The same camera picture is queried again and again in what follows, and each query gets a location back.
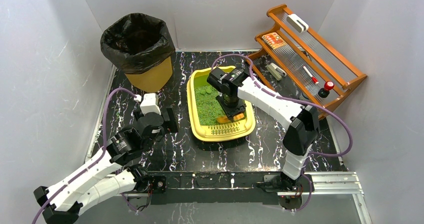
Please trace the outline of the orange litter scoop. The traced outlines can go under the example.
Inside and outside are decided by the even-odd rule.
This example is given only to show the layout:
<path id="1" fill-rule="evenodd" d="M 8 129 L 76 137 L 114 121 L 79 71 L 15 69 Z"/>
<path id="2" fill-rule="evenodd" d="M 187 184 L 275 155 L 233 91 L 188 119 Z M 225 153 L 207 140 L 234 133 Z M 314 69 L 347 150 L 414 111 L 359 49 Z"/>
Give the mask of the orange litter scoop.
<path id="1" fill-rule="evenodd" d="M 236 115 L 234 115 L 234 116 L 232 116 L 232 117 L 228 117 L 228 116 L 221 116 L 221 117 L 218 117 L 218 118 L 216 118 L 216 121 L 217 121 L 219 124 L 225 124 L 225 123 L 230 123 L 230 122 L 239 121 L 239 120 L 242 120 L 242 119 L 244 119 L 244 118 L 245 118 L 244 113 L 239 113 L 239 114 L 236 114 Z"/>

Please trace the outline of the yellow litter box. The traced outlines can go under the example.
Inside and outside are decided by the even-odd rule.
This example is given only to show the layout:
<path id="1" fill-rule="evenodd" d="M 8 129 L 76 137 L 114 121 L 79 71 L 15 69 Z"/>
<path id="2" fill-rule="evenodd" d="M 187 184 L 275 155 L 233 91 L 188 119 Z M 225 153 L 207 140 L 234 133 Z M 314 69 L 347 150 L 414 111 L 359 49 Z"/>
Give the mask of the yellow litter box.
<path id="1" fill-rule="evenodd" d="M 187 83 L 188 113 L 194 136 L 205 142 L 223 142 L 249 135 L 254 130 L 256 121 L 252 104 L 248 101 L 245 102 L 244 117 L 238 121 L 214 125 L 201 124 L 200 105 L 196 101 L 195 89 L 210 86 L 207 83 L 210 70 L 206 68 L 194 71 Z"/>

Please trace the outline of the yellow trash bin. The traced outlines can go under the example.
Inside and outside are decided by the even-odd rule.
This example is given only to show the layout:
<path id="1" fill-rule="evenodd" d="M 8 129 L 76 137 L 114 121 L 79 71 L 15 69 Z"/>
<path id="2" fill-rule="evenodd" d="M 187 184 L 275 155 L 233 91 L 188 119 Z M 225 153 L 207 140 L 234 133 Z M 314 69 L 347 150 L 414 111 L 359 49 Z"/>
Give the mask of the yellow trash bin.
<path id="1" fill-rule="evenodd" d="M 147 92 L 160 91 L 173 74 L 171 57 L 142 74 L 125 74 L 132 86 Z"/>

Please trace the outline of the black trash bag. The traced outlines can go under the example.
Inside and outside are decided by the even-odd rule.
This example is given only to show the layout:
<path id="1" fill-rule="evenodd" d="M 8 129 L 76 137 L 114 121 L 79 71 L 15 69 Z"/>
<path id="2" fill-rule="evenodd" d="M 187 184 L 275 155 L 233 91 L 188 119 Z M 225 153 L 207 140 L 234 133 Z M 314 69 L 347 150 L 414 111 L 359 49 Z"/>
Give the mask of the black trash bag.
<path id="1" fill-rule="evenodd" d="M 126 74 L 143 74 L 176 51 L 166 22 L 143 13 L 127 14 L 108 27 L 100 47 L 105 58 Z"/>

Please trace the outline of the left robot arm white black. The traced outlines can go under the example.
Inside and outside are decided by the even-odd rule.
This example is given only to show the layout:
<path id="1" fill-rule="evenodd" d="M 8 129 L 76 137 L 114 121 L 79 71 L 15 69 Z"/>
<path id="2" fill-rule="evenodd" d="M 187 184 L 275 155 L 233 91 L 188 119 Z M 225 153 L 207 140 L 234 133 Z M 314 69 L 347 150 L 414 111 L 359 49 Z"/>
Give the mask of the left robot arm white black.
<path id="1" fill-rule="evenodd" d="M 152 192 L 155 178 L 141 165 L 128 163 L 149 151 L 165 134 L 179 130 L 171 107 L 133 112 L 135 121 L 119 130 L 89 161 L 50 187 L 33 192 L 47 224 L 73 224 L 91 207 L 121 193 Z"/>

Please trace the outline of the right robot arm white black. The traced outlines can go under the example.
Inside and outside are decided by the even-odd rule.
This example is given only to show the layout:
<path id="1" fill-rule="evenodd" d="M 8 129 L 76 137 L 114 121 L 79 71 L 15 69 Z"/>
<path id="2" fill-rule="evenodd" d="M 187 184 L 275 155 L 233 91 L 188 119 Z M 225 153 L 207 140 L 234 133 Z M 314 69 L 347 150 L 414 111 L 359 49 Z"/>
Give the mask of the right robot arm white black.
<path id="1" fill-rule="evenodd" d="M 273 186 L 292 191 L 298 185 L 303 166 L 319 132 L 319 112 L 312 105 L 282 99 L 278 93 L 252 79 L 246 68 L 224 72 L 213 69 L 206 81 L 219 92 L 216 100 L 230 121 L 246 111 L 250 102 L 272 116 L 285 129 L 282 143 L 285 164 Z"/>

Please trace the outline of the green cat litter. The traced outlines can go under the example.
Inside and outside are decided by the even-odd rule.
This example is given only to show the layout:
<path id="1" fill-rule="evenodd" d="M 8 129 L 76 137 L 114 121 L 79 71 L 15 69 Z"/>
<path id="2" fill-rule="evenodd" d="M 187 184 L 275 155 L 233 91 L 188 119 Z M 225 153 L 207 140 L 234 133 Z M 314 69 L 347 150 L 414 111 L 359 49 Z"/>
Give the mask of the green cat litter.
<path id="1" fill-rule="evenodd" d="M 223 117 L 223 112 L 216 97 L 219 92 L 216 91 L 212 86 L 205 85 L 196 87 L 194 89 L 195 103 L 198 113 L 199 122 L 204 126 L 218 125 L 217 118 Z"/>

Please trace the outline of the grey white stapler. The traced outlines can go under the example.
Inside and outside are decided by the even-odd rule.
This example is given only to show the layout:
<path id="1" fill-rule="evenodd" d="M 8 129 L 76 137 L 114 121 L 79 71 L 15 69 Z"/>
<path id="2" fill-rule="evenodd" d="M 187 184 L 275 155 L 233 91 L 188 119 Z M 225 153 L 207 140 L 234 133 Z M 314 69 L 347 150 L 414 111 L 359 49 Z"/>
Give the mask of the grey white stapler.
<path id="1" fill-rule="evenodd" d="M 287 76 L 287 73 L 275 63 L 270 63 L 266 66 L 268 72 L 277 80 L 282 80 L 283 77 Z"/>

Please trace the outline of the orange card packet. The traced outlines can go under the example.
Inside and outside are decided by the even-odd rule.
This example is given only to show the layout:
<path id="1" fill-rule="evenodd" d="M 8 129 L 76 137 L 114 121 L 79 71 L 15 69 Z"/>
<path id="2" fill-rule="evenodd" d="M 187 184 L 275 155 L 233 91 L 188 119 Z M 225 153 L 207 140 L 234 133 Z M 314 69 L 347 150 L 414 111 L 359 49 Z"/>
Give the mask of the orange card packet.
<path id="1" fill-rule="evenodd" d="M 280 47 L 287 45 L 287 43 L 281 38 L 281 36 L 277 32 L 264 34 L 261 38 L 272 49 L 278 49 Z"/>

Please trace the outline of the wooden shelf rack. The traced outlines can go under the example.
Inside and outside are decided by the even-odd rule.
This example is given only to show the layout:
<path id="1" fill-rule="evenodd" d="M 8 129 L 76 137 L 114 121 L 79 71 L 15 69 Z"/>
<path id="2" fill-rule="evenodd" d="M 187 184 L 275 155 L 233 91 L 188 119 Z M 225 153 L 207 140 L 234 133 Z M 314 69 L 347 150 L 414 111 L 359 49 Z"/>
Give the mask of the wooden shelf rack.
<path id="1" fill-rule="evenodd" d="M 267 11 L 266 14 L 274 21 L 274 25 L 270 30 L 255 37 L 261 48 L 249 57 L 254 60 L 265 55 L 269 56 L 273 63 L 287 73 L 287 77 L 300 89 L 304 99 L 335 111 L 367 75 L 310 26 L 306 32 L 297 32 L 286 20 L 287 15 L 292 13 L 294 12 L 286 4 L 272 7 Z M 262 36 L 271 32 L 277 32 L 287 45 L 278 49 L 268 46 Z M 311 81 L 303 66 L 316 77 L 318 85 Z M 327 98 L 321 98 L 317 93 L 327 81 L 332 81 L 334 88 Z"/>

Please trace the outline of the red capped marker on shelf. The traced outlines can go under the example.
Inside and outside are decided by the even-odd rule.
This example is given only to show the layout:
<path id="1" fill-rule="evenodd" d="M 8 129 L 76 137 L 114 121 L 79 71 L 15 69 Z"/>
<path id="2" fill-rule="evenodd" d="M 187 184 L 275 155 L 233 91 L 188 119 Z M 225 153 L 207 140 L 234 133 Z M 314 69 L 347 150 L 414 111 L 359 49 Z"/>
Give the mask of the red capped marker on shelf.
<path id="1" fill-rule="evenodd" d="M 318 85 L 319 81 L 316 79 L 316 77 L 309 71 L 309 69 L 306 66 L 302 67 L 304 69 L 304 71 L 307 73 L 307 75 L 310 77 L 311 81 L 315 84 Z"/>

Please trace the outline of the red black stamp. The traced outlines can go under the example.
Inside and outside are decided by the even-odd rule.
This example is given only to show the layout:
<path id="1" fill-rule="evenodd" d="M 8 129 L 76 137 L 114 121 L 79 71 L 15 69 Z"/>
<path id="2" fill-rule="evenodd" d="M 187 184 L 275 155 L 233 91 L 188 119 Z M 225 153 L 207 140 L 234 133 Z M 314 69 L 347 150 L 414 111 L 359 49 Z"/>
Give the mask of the red black stamp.
<path id="1" fill-rule="evenodd" d="M 330 94 L 330 91 L 334 88 L 334 83 L 332 81 L 327 81 L 323 88 L 318 91 L 318 96 L 321 98 L 327 98 Z"/>

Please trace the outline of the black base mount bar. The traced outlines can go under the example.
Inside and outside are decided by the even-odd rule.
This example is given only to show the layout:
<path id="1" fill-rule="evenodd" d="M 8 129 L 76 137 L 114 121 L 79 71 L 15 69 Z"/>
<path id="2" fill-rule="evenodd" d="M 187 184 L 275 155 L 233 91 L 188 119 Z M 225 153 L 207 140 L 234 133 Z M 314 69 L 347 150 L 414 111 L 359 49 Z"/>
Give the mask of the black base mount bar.
<path id="1" fill-rule="evenodd" d="M 311 175 L 289 181 L 282 172 L 148 172 L 126 196 L 132 204 L 254 203 L 296 210 L 314 193 Z"/>

